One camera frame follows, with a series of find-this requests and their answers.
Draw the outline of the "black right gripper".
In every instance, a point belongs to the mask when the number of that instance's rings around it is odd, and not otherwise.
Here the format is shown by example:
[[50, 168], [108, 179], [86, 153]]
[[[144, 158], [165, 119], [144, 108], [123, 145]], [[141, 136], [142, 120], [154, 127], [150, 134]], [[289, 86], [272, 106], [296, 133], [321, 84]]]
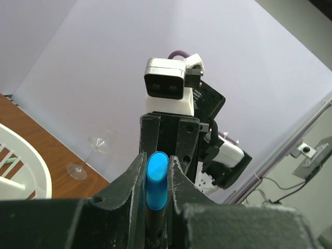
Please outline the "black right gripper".
[[148, 113], [140, 117], [140, 152], [150, 157], [161, 151], [176, 156], [184, 174], [195, 181], [198, 147], [201, 140], [200, 121], [196, 117]]

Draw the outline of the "black blue highlighter marker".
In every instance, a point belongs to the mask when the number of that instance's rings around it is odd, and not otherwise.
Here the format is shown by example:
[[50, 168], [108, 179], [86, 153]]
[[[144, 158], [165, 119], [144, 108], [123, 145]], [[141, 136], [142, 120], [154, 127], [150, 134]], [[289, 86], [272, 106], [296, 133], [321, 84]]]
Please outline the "black blue highlighter marker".
[[146, 241], [150, 248], [161, 244], [168, 203], [169, 157], [161, 151], [153, 153], [146, 169]]

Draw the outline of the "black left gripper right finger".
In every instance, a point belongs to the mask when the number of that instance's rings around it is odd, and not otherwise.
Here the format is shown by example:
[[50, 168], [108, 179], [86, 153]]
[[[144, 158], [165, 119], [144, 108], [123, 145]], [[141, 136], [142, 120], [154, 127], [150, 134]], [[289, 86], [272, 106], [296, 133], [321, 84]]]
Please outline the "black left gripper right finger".
[[203, 194], [184, 174], [176, 156], [170, 157], [168, 248], [208, 248], [210, 236], [203, 218], [190, 219], [216, 203]]

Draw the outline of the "blue highlighter cap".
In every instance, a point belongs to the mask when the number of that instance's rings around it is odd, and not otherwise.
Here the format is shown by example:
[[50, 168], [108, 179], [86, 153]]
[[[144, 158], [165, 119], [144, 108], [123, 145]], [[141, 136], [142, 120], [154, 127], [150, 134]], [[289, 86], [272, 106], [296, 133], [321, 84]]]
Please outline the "blue highlighter cap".
[[169, 158], [161, 151], [153, 153], [147, 162], [146, 203], [154, 211], [161, 210], [168, 201]]

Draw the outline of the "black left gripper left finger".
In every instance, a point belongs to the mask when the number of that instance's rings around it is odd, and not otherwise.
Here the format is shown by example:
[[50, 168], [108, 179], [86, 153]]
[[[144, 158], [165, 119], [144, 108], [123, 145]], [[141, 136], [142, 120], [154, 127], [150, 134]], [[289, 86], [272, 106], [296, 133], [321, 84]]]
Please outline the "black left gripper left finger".
[[144, 248], [146, 229], [146, 153], [90, 198], [92, 228], [88, 248]]

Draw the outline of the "light green pen cap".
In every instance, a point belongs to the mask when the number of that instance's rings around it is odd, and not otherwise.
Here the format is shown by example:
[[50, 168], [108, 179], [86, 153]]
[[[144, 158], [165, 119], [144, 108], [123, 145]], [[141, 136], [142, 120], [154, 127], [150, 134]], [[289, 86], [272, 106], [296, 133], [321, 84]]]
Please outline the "light green pen cap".
[[13, 162], [15, 162], [16, 160], [17, 160], [16, 157], [14, 157], [14, 158], [9, 158], [9, 159], [6, 160], [5, 164], [13, 163]]

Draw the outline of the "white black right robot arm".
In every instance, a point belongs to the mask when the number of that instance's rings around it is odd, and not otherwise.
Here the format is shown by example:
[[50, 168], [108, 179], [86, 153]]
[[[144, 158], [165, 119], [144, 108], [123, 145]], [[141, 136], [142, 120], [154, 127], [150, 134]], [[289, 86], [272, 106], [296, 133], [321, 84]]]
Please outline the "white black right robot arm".
[[193, 90], [194, 116], [150, 112], [141, 117], [140, 151], [176, 156], [185, 175], [205, 195], [236, 182], [252, 157], [226, 135], [214, 120], [226, 99], [207, 83]]

